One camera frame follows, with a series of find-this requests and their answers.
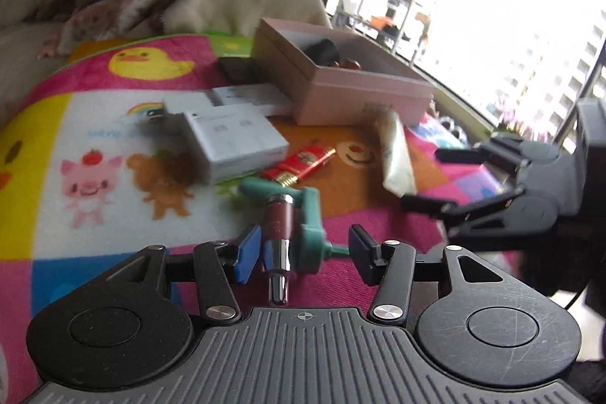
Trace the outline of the maroon metal cylinder tool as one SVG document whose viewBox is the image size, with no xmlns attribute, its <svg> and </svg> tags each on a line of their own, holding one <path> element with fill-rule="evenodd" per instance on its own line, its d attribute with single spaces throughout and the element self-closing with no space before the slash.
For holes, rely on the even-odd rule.
<svg viewBox="0 0 606 404">
<path fill-rule="evenodd" d="M 262 265 L 268 277 L 269 302 L 276 307 L 285 306 L 295 272 L 295 200 L 291 195 L 268 198 L 262 237 Z"/>
</svg>

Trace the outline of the white wall charger plug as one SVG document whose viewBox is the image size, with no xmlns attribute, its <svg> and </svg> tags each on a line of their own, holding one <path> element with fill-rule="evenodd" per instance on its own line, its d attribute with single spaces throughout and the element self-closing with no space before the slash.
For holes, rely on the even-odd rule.
<svg viewBox="0 0 606 404">
<path fill-rule="evenodd" d="M 177 92 L 167 95 L 160 103 L 144 110 L 141 125 L 146 129 L 176 133 L 185 114 L 197 116 L 202 111 L 215 107 L 204 92 Z"/>
</svg>

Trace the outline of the potted pink orchid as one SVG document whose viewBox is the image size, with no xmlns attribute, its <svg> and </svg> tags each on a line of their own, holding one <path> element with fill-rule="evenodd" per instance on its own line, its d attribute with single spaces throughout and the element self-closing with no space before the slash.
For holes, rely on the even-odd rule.
<svg viewBox="0 0 606 404">
<path fill-rule="evenodd" d="M 501 114 L 494 132 L 512 133 L 525 139 L 534 136 L 534 114 L 522 103 L 507 103 L 500 108 Z"/>
</svg>

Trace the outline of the teal plastic toy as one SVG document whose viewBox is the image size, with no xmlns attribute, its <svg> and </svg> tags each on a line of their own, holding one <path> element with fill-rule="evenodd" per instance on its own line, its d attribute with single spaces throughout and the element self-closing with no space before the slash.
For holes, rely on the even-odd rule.
<svg viewBox="0 0 606 404">
<path fill-rule="evenodd" d="M 246 177 L 238 190 L 244 197 L 261 203 L 278 194 L 294 199 L 296 240 L 292 263 L 297 272 L 315 275 L 325 260 L 348 258 L 346 245 L 333 244 L 326 238 L 318 189 L 305 187 L 297 190 L 282 187 L 274 181 Z"/>
</svg>

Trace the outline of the red snack packet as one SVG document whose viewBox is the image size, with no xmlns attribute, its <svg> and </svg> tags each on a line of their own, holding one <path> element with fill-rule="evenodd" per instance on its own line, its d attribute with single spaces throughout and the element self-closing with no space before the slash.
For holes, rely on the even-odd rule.
<svg viewBox="0 0 606 404">
<path fill-rule="evenodd" d="M 312 142 L 297 153 L 287 156 L 280 163 L 264 170 L 260 177 L 274 181 L 282 187 L 291 187 L 326 166 L 335 154 L 334 147 L 321 142 Z"/>
</svg>

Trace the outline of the brown toy figurine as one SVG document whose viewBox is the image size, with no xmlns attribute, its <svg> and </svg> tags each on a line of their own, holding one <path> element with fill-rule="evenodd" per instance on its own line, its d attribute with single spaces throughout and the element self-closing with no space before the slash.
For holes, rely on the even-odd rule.
<svg viewBox="0 0 606 404">
<path fill-rule="evenodd" d="M 347 59 L 346 61 L 333 61 L 331 63 L 331 67 L 352 71 L 360 71 L 362 69 L 361 65 L 353 59 Z"/>
</svg>

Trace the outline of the metal storage rack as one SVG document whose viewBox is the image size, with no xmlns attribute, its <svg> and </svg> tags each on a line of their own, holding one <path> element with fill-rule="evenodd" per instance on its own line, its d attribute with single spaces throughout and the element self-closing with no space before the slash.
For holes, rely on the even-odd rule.
<svg viewBox="0 0 606 404">
<path fill-rule="evenodd" d="M 332 25 L 356 32 L 413 65 L 425 52 L 431 17 L 417 0 L 339 0 Z"/>
</svg>

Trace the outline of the large white charger box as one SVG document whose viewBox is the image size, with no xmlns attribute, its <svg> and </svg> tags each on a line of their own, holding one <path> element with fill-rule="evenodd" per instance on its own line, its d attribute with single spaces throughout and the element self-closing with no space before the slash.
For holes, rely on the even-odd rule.
<svg viewBox="0 0 606 404">
<path fill-rule="evenodd" d="M 287 157 L 289 143 L 254 106 L 186 112 L 182 133 L 204 184 L 263 171 Z"/>
</svg>

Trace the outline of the pink cardboard box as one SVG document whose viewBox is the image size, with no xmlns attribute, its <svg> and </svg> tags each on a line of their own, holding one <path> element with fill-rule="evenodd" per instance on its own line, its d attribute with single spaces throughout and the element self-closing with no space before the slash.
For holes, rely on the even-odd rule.
<svg viewBox="0 0 606 404">
<path fill-rule="evenodd" d="M 362 69 L 316 66 L 303 50 L 323 38 L 338 47 L 340 61 L 353 59 Z M 433 99 L 433 84 L 367 38 L 309 23 L 261 19 L 251 63 L 262 81 L 293 102 L 295 121 L 303 126 L 362 124 L 385 108 L 413 126 Z"/>
</svg>

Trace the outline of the colourful cartoon play mat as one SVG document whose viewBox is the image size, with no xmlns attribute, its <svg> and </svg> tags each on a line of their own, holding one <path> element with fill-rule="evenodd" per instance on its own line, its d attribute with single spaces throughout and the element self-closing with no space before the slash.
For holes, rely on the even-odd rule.
<svg viewBox="0 0 606 404">
<path fill-rule="evenodd" d="M 144 122 L 171 92 L 227 86 L 217 56 L 247 56 L 250 42 L 189 35 L 117 48 L 121 42 L 78 47 L 1 128 L 1 403 L 20 403 L 39 385 L 25 337 L 47 304 L 147 245 L 189 253 L 261 221 L 262 210 L 238 193 L 240 179 L 201 184 L 179 132 Z M 291 153 L 315 142 L 336 150 L 302 184 L 319 190 L 329 241 L 346 243 L 351 223 L 422 251 L 442 241 L 432 220 L 403 213 L 382 187 L 372 124 L 272 125 Z M 502 191 L 484 167 L 434 162 L 437 146 L 460 147 L 437 120 L 423 117 L 406 136 L 420 194 L 466 203 Z M 350 262 L 333 259 L 292 280 L 289 302 L 365 310 L 373 294 Z"/>
</svg>

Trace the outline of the small white box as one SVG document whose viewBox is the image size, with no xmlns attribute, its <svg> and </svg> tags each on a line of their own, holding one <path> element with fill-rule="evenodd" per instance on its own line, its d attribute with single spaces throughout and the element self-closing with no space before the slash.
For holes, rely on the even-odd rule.
<svg viewBox="0 0 606 404">
<path fill-rule="evenodd" d="M 270 83 L 216 87 L 209 92 L 209 97 L 219 106 L 249 103 L 265 117 L 293 114 L 293 102 Z"/>
</svg>

